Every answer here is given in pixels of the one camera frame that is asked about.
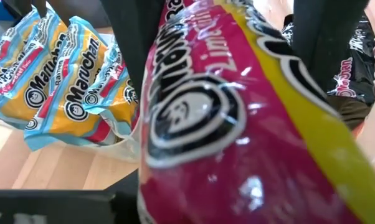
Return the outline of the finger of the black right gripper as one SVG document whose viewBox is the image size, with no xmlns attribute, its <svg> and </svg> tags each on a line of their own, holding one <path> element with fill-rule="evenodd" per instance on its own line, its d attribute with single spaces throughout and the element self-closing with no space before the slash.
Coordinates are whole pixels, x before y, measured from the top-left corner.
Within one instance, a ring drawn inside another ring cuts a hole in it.
<svg viewBox="0 0 375 224">
<path fill-rule="evenodd" d="M 295 0 L 294 52 L 326 91 L 369 0 Z"/>
<path fill-rule="evenodd" d="M 158 31 L 164 0 L 102 0 L 137 96 Z"/>
</svg>

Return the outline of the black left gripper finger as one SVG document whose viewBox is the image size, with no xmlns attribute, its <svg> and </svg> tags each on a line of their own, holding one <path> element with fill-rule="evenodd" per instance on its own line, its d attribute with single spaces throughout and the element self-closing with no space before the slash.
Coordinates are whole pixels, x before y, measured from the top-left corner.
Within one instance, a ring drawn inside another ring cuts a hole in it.
<svg viewBox="0 0 375 224">
<path fill-rule="evenodd" d="M 107 187 L 105 191 L 113 193 L 111 200 L 115 215 L 115 224 L 140 224 L 137 209 L 138 170 Z"/>
</svg>

